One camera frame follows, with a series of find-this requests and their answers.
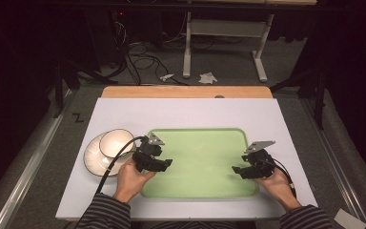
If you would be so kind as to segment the white desk frame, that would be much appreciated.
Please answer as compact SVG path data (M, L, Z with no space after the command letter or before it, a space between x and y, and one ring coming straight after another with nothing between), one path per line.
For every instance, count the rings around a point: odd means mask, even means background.
M191 42L193 35L230 36L259 39L258 49L252 51L252 57L258 79L261 82L267 82L268 77L265 73L265 69L261 60L261 55L264 51L264 47L267 42L267 38L270 33L274 18L275 16L273 14L269 14L264 22L192 19L192 14L190 12L187 12L185 52L182 70L183 77L189 78L191 76Z

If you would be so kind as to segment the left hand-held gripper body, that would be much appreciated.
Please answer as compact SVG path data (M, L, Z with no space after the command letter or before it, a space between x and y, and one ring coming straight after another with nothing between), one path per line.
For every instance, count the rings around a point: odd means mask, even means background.
M149 165L154 165L156 157L160 156L162 153L162 145L164 145L164 142L154 133L141 138L141 145L132 155L132 159L135 162L135 167L138 172L146 170Z

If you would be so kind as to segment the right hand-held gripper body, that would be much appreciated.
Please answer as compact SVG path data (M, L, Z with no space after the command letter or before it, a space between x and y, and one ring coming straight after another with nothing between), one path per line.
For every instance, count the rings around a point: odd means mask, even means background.
M253 172L255 178L270 177L273 174L275 163L266 148L275 144L270 141L254 141L245 151L242 159L250 163L247 172Z

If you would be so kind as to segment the light green tray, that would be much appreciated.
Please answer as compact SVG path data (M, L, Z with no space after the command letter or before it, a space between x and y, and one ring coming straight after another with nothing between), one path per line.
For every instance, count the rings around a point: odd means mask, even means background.
M160 160L172 164L147 182L145 198L249 198L258 185L241 178L235 167L242 160L248 141L240 129L154 129L165 142Z

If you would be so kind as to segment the metal floor rail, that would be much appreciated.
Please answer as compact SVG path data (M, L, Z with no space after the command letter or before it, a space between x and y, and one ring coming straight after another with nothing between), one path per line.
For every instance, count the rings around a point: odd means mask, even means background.
M300 103L302 104L303 109L305 110L310 122L315 129L315 132L318 135L320 144L323 146L324 155L329 163L330 171L335 179L336 186L347 205L349 214L354 218L366 223L366 214L362 209L356 191L352 187L349 179L346 177L346 174L336 157L336 153L330 144L329 138L324 133L324 130L321 129L315 121L315 111L312 102L309 99L301 99Z
M66 89L62 90L62 93L63 107L60 108L56 102L51 104L48 112L0 180L0 229L10 227L38 173L75 90Z

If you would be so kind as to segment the person's right hand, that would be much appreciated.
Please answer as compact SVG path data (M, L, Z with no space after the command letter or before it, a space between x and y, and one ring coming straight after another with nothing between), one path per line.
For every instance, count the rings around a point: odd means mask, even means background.
M277 200L287 213L301 206L292 192L288 179L279 169L275 168L270 177L256 178L254 181Z

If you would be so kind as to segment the black metal stand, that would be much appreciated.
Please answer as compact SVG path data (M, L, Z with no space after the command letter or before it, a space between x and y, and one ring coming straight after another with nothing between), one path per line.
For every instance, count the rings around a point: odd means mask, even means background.
M82 72L90 76L91 78L101 82L110 83L108 78L100 75L99 73L89 70L82 65L71 61L69 59L60 59L54 68L54 94L55 94L55 112L54 118L58 118L65 109L65 96L63 91L63 83L66 83L69 89L78 90L80 88L80 82L78 80L78 73Z
M285 87L298 86L297 95L299 98L313 97L315 99L314 120L317 127L322 130L325 82L325 72L319 69L310 69L273 85L270 90L274 93Z

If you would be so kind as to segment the white ribbed plate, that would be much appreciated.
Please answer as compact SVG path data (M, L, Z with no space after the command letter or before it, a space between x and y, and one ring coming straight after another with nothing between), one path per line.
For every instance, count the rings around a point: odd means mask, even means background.
M83 161L89 172L102 177L115 157L104 156L99 149L99 142L105 133L96 136L86 147Z

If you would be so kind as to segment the flat white paper sheet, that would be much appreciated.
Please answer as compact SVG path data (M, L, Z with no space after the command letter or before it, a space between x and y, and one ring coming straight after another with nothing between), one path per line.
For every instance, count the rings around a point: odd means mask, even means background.
M335 215L335 221L344 229L365 229L366 223L347 213L343 209L339 209Z

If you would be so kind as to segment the person's left hand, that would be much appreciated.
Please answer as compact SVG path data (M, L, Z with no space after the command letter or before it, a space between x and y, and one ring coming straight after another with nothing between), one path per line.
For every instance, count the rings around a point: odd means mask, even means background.
M155 175L156 172L144 174L139 172L135 161L130 158L118 171L117 187L113 197L120 202L129 203Z

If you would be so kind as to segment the white table cover board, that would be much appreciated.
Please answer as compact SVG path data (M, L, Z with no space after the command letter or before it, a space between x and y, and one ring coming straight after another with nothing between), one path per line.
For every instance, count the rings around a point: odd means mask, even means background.
M240 129L248 141L270 141L268 153L284 164L303 204L316 200L278 102L273 98L100 98L81 146L98 135L124 129L135 136L154 129ZM134 220L277 219L281 205L258 185L249 198L145 198L131 202Z

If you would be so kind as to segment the white bowl dark rim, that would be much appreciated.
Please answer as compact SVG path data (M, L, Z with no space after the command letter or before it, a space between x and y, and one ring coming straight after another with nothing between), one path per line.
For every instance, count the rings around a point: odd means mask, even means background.
M120 150L133 139L133 135L124 129L115 129L103 135L99 149L104 156L116 157Z

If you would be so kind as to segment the wooden table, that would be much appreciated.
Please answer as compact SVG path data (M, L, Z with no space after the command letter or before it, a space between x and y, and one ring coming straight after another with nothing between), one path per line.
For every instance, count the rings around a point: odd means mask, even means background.
M108 86L104 98L272 98L265 86Z

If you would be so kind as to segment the person's striped lap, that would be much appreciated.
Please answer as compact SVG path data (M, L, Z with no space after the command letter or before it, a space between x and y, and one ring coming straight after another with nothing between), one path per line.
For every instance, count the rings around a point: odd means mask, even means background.
M237 229L229 221L160 221L143 222L141 229Z

